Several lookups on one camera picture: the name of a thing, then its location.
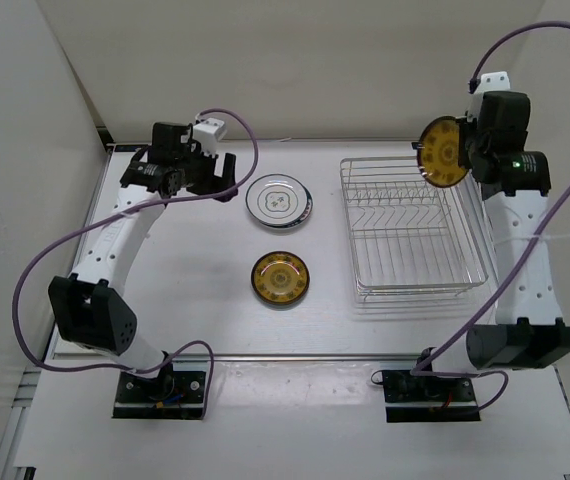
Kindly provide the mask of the yellow patterned plate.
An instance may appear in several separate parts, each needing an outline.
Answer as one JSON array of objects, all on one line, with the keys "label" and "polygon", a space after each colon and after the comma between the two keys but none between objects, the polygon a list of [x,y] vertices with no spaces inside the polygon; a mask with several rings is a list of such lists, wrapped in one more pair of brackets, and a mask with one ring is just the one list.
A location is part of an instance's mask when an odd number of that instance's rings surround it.
[{"label": "yellow patterned plate", "polygon": [[251,270],[254,294],[275,308],[291,307],[307,294],[311,276],[306,263],[287,251],[272,251],[261,256]]},{"label": "yellow patterned plate", "polygon": [[418,140],[416,161],[422,178],[446,189],[460,183],[468,169],[459,164],[460,132],[457,119],[441,116],[431,121]]}]

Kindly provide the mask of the white plate teal line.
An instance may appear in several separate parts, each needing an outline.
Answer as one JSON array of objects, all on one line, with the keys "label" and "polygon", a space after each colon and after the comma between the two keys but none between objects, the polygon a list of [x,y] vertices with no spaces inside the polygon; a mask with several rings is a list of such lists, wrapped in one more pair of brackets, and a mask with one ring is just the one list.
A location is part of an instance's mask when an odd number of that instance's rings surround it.
[{"label": "white plate teal line", "polygon": [[274,229],[293,228],[311,214],[313,198],[296,178],[285,174],[269,174],[256,179],[245,196],[251,217]]}]

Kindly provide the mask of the dark blue rim plate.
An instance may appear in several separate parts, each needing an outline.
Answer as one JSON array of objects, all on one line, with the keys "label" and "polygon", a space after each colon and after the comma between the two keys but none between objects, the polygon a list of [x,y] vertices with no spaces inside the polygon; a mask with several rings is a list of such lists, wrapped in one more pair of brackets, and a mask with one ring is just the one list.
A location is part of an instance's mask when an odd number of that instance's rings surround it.
[{"label": "dark blue rim plate", "polygon": [[264,225],[302,223],[310,215],[312,207],[309,190],[291,178],[268,179],[257,197],[258,218]]}]

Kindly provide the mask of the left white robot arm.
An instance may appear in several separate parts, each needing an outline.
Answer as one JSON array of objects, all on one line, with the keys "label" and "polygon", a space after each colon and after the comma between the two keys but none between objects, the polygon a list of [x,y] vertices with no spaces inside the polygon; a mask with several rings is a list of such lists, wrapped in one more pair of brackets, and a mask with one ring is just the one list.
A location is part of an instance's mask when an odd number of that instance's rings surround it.
[{"label": "left white robot arm", "polygon": [[140,333],[123,298],[132,264],[165,200],[181,189],[196,195],[224,191],[235,183],[236,158],[227,154],[215,173],[216,147],[226,133],[215,118],[181,125],[158,122],[152,143],[137,151],[120,179],[112,209],[117,220],[103,226],[83,259],[66,277],[55,277],[48,294],[60,336],[96,351],[140,378],[153,400],[171,395],[175,377],[162,363],[165,353]]}]

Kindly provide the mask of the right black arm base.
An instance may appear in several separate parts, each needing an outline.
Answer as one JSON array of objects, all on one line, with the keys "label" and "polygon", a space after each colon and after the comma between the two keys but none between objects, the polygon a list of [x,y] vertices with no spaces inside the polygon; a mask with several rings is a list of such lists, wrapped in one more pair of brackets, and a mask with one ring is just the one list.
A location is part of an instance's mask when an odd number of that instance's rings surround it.
[{"label": "right black arm base", "polygon": [[468,378],[415,377],[408,370],[376,370],[387,423],[477,422],[480,412]]}]

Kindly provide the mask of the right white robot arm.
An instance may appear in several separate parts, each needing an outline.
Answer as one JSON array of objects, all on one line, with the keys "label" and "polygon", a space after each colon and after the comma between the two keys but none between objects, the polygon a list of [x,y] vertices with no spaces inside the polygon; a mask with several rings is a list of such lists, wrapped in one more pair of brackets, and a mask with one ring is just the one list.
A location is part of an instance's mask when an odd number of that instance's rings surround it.
[{"label": "right white robot arm", "polygon": [[547,157],[525,148],[529,97],[476,93],[459,124],[459,162],[481,187],[493,240],[498,287],[469,325],[412,370],[414,387],[435,400],[450,377],[500,369],[544,369],[570,353],[542,235],[551,178]]}]

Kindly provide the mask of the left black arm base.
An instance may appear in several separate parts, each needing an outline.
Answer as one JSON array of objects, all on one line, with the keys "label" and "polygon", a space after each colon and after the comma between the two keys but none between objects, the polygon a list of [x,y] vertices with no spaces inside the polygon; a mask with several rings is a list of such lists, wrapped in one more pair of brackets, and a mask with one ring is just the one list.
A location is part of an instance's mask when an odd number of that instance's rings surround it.
[{"label": "left black arm base", "polygon": [[203,420],[208,373],[163,367],[156,378],[121,373],[112,418],[124,420]]}]

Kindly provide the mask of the left dark label sticker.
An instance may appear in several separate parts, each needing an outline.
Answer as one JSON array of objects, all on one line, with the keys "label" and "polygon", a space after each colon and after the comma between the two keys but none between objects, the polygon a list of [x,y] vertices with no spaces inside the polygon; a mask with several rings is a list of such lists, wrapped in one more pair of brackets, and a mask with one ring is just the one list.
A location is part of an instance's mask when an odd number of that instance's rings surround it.
[{"label": "left dark label sticker", "polygon": [[116,145],[113,151],[116,152],[136,152],[148,145],[134,144],[134,145]]}]

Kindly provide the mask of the aluminium table rail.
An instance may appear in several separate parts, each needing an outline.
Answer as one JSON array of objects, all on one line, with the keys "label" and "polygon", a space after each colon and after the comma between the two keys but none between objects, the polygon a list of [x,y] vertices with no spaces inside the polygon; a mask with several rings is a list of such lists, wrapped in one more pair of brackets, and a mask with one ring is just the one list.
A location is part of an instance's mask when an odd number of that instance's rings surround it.
[{"label": "aluminium table rail", "polygon": [[[205,356],[206,353],[182,353],[178,359],[196,358]],[[223,362],[315,362],[315,361],[415,361],[419,357],[418,353],[388,353],[388,354],[220,354],[215,353],[214,358]],[[55,353],[53,359],[57,360],[103,360],[106,357],[98,354],[88,353]]]}]

